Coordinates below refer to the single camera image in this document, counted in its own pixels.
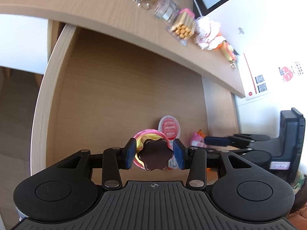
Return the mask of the pink mermaid figurine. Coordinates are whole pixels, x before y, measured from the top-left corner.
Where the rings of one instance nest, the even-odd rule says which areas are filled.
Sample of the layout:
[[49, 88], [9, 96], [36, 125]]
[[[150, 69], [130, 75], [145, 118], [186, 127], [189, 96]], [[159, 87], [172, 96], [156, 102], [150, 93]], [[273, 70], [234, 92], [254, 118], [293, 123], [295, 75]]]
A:
[[191, 137], [190, 146], [194, 147], [207, 147], [205, 144], [205, 134], [202, 130], [194, 131]]

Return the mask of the yellow pudding toy brown top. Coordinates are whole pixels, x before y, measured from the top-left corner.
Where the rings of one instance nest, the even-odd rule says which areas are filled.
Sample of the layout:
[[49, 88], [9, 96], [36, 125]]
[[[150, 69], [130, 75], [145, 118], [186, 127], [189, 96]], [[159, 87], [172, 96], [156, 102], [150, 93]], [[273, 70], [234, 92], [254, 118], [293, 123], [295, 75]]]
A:
[[136, 154], [133, 163], [143, 170], [165, 170], [174, 156], [170, 142], [160, 131], [146, 129], [134, 136]]

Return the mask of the red lid jelly cup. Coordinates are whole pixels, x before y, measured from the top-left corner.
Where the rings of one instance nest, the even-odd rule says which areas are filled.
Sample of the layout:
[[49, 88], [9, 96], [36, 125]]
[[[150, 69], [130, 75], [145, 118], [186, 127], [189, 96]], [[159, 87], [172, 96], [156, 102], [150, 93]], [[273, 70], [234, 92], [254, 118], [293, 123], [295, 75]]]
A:
[[173, 150], [173, 141], [181, 135], [181, 128], [178, 120], [170, 115], [161, 118], [158, 130], [162, 132], [169, 141], [170, 149]]

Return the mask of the toy camera keychain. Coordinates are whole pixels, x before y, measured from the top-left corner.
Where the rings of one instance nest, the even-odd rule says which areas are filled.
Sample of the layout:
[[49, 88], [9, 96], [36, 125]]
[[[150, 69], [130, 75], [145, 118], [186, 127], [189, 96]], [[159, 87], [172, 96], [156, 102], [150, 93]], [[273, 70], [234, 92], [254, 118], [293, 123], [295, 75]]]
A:
[[225, 56], [225, 58], [230, 62], [230, 66], [234, 70], [236, 70], [237, 69], [237, 55], [232, 45], [229, 42], [224, 40], [221, 44], [220, 51]]

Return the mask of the pink white lace cloth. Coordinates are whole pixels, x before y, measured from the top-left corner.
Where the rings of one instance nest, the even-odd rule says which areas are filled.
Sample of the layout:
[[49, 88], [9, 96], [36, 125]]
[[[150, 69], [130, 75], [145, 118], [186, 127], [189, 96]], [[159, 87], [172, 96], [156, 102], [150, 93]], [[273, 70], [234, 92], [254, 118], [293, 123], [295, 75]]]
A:
[[199, 17], [196, 20], [196, 37], [195, 43], [202, 50], [213, 50], [221, 46], [226, 41], [226, 38], [220, 33], [221, 23], [208, 19], [206, 17]]

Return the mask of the clear snack wrapper packet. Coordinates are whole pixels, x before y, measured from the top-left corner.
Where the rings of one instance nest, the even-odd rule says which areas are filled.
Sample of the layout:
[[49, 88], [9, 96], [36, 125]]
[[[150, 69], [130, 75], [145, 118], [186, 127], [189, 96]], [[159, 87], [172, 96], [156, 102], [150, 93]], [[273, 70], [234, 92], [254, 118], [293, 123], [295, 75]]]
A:
[[174, 0], [158, 0], [154, 8], [154, 16], [172, 24], [179, 12], [178, 3]]

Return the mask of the orange plastic shell half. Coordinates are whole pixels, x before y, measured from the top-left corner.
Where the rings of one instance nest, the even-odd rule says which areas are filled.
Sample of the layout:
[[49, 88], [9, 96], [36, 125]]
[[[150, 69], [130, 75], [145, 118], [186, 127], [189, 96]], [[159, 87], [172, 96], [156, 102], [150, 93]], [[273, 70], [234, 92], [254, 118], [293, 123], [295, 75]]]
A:
[[213, 181], [218, 179], [218, 172], [215, 168], [207, 168], [207, 181]]

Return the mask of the wooden drawer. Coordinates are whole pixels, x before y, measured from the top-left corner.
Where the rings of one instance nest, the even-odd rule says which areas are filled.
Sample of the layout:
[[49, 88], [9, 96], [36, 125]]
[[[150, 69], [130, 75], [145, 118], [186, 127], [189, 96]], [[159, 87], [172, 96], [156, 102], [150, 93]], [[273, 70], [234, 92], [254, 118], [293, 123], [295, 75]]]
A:
[[164, 57], [119, 39], [53, 23], [51, 57], [37, 98], [31, 173], [87, 149], [122, 147], [166, 115], [191, 134], [239, 131], [230, 91]]

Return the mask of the white cardboard box red print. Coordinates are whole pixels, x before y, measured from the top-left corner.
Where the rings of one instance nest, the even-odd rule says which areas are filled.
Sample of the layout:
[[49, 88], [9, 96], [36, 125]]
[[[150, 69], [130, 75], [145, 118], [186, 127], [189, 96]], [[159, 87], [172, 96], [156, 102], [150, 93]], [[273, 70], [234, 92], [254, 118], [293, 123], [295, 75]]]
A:
[[237, 67], [247, 101], [306, 88], [306, 55], [303, 53], [241, 53]]

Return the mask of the white aigo computer case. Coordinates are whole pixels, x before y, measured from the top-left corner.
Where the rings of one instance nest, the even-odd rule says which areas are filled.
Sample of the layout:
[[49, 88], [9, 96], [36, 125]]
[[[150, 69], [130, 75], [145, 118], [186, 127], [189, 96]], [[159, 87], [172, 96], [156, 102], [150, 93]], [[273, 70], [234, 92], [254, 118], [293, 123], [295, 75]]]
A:
[[306, 45], [306, 0], [228, 0], [206, 17], [240, 55]]

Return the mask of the biscuit sticks snack pack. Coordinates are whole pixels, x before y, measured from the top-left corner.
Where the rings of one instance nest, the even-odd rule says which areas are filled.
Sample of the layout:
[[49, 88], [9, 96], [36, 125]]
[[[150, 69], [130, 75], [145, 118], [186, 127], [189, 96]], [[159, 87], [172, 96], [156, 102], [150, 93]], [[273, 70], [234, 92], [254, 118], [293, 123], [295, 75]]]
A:
[[178, 12], [172, 25], [167, 27], [167, 31], [183, 46], [194, 35], [196, 28], [195, 14], [188, 8]]

